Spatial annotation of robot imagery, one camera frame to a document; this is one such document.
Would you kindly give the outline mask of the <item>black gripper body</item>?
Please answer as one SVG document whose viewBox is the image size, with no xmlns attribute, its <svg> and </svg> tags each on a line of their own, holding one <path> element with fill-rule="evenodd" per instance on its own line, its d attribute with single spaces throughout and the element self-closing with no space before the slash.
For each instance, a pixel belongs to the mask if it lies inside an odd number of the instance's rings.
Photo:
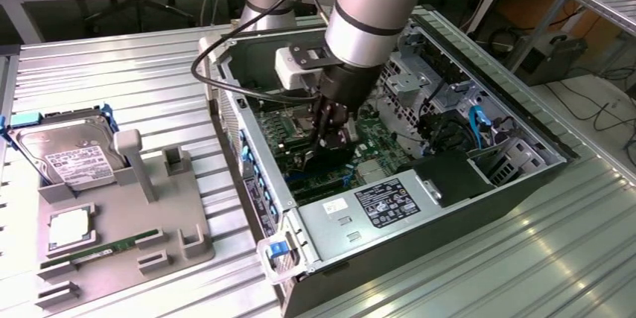
<svg viewBox="0 0 636 318">
<path fill-rule="evenodd" d="M 362 68 L 346 63 L 327 66 L 319 79 L 322 96 L 347 106 L 351 112 L 358 111 L 375 88 L 383 68 L 383 65 Z"/>
</svg>

